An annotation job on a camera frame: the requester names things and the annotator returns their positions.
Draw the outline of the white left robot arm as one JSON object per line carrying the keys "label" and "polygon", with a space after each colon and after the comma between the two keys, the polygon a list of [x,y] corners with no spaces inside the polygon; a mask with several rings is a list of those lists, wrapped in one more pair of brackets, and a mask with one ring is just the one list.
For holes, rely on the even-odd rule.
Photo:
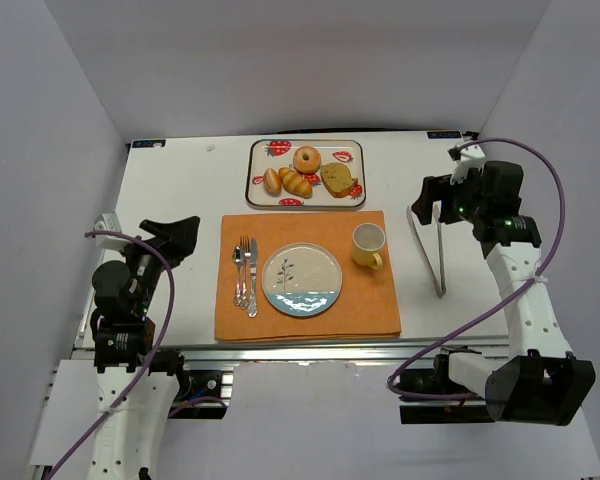
{"label": "white left robot arm", "polygon": [[95,225],[103,249],[120,253],[92,275],[95,309],[90,328],[95,347],[98,412],[88,471],[90,479],[154,479],[166,421],[173,403],[185,399],[192,382],[184,358],[162,349],[164,329],[149,318],[162,277],[193,254],[200,219],[172,223],[150,220],[140,227],[149,238],[125,237],[116,215]]}

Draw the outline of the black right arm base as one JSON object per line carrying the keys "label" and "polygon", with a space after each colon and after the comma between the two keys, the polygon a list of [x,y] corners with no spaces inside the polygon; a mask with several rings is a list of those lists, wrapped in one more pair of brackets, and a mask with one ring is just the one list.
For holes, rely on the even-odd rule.
{"label": "black right arm base", "polygon": [[408,368],[399,374],[396,384],[399,390],[424,395],[424,398],[399,396],[402,425],[493,423],[485,401],[476,394],[472,399],[461,398],[470,390],[449,377],[450,360],[459,354],[484,360],[480,352],[466,346],[449,347],[434,355],[432,367]]}

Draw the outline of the metal serving tongs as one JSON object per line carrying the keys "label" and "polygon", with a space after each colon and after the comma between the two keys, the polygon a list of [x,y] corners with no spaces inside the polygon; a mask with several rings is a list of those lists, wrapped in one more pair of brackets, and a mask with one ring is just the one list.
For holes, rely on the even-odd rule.
{"label": "metal serving tongs", "polygon": [[435,242],[427,243],[432,238],[423,238],[420,228],[417,226],[417,217],[410,206],[406,209],[406,218],[409,230],[415,242],[417,251],[428,273],[434,292],[439,299],[447,293],[443,225],[440,222],[440,209],[437,205],[433,207],[433,225],[435,226]]}

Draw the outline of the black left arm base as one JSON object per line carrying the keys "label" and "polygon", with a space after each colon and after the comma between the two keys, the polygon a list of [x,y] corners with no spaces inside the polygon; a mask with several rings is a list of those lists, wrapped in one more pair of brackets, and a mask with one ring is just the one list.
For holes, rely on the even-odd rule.
{"label": "black left arm base", "polygon": [[193,368],[180,351],[167,349],[158,351],[149,367],[150,374],[159,372],[178,382],[170,419],[220,420],[225,416],[221,370]]}

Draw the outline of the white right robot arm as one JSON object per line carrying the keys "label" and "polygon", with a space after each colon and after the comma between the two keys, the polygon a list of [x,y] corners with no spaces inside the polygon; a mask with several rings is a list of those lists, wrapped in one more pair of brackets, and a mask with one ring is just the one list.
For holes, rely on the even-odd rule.
{"label": "white right robot arm", "polygon": [[467,347],[443,349],[428,378],[403,374],[419,393],[474,394],[493,421],[568,425],[593,386],[593,364],[575,357],[536,270],[541,238],[536,222],[520,214],[521,166],[488,161],[462,180],[429,176],[411,207],[423,225],[461,220],[473,227],[492,272],[509,335],[504,363]]}

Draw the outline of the brown bread slice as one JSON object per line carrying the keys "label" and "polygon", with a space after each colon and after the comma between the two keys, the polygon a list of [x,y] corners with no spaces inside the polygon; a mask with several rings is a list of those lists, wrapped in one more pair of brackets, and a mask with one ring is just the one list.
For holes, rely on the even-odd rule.
{"label": "brown bread slice", "polygon": [[342,163],[328,163],[320,168],[322,184],[334,198],[348,196],[358,185],[350,169]]}

